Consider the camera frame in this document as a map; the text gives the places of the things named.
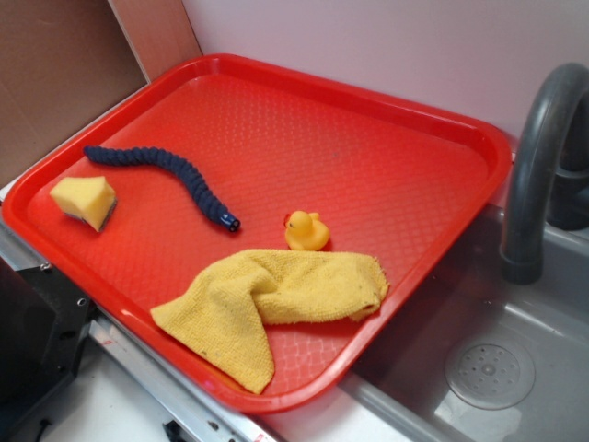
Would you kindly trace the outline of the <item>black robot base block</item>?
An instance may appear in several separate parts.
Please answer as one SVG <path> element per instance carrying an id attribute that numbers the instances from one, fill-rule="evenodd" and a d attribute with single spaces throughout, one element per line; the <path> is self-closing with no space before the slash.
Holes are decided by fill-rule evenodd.
<path id="1" fill-rule="evenodd" d="M 59 269 L 1 262 L 1 439 L 77 376 L 95 304 Z"/>

